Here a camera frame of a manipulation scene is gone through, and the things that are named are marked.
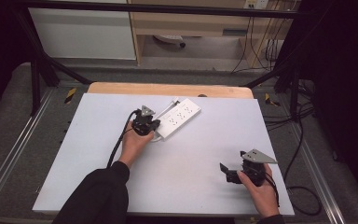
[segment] white power strip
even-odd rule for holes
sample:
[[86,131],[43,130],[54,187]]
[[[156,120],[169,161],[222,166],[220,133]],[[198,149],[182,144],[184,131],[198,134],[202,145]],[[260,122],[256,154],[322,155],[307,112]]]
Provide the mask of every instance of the white power strip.
[[198,115],[200,111],[201,108],[198,105],[189,99],[185,99],[159,118],[161,123],[156,132],[165,140]]

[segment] black sleeve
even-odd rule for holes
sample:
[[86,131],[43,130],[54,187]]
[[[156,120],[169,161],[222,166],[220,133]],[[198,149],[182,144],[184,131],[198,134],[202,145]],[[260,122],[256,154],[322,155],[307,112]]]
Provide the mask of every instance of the black sleeve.
[[276,215],[272,217],[265,217],[257,222],[257,224],[284,224],[282,215]]
[[130,169],[121,161],[88,174],[77,186],[53,224],[125,223]]

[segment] white tabletop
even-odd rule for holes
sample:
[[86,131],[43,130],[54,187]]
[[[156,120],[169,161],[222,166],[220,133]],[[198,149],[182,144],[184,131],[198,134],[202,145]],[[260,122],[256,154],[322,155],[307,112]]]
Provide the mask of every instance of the white tabletop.
[[[254,148],[275,159],[257,100],[189,98],[201,112],[167,141],[149,143],[131,167],[128,212],[157,216],[224,216],[257,214],[243,185],[226,182],[219,162],[241,168],[240,151]],[[171,96],[86,93],[33,210],[60,211],[83,178],[104,168],[133,110],[146,105],[158,112]],[[121,153],[117,151],[115,160]],[[280,212],[293,207],[277,164],[270,165],[280,194]]]

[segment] gray carpet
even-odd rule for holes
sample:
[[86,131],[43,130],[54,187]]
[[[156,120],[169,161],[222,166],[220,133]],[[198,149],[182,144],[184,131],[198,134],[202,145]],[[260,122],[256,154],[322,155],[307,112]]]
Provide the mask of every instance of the gray carpet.
[[[77,72],[85,77],[100,81],[221,84],[228,86],[244,84],[259,76],[259,74],[249,74],[247,77],[245,74],[232,76],[221,72],[184,73],[143,69],[78,68]],[[281,106],[266,105],[264,102],[265,92],[271,94],[273,100],[278,99],[271,88],[273,81],[272,79],[262,87],[255,88],[255,98],[259,100],[263,115],[284,116]],[[29,83],[29,69],[19,67],[0,103],[0,164],[11,145],[14,144],[31,111]],[[65,105],[63,101],[69,90],[70,87],[59,87],[55,90],[43,118],[34,130],[30,141],[0,193],[0,217],[53,219],[51,216],[34,213],[31,209],[37,196],[35,191],[43,185],[49,167],[60,148],[60,141],[65,136],[64,130],[69,127],[68,121],[75,114],[81,94],[87,90],[87,87],[78,88],[71,104]],[[312,152],[324,171],[343,216],[348,223],[358,223],[358,185],[351,176],[348,167],[344,163],[333,161],[329,145],[324,139],[323,131],[316,118],[308,117],[304,119],[304,132]],[[289,125],[286,125],[269,132],[269,136],[280,167],[284,171],[296,149],[296,139],[292,129]],[[309,172],[300,154],[289,173],[287,184],[314,189]],[[294,191],[291,200],[307,211],[316,209],[315,201],[307,192]],[[286,221],[289,223],[316,223],[328,222],[329,219],[323,210],[320,215],[315,217],[296,212],[294,217],[287,217]]]

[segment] hand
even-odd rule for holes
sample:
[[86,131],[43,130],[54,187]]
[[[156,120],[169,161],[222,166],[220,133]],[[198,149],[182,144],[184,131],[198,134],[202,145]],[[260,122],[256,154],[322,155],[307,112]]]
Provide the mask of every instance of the hand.
[[153,131],[145,136],[139,135],[132,129],[131,125],[132,122],[130,121],[123,137],[121,156],[118,159],[124,162],[129,168],[131,168],[136,158],[142,153],[146,144],[154,137]]
[[[272,171],[265,163],[266,173],[272,176]],[[262,218],[279,215],[278,205],[275,197],[275,190],[266,180],[260,187],[249,179],[249,177],[241,171],[237,172],[242,184],[249,190],[255,204],[255,209]]]

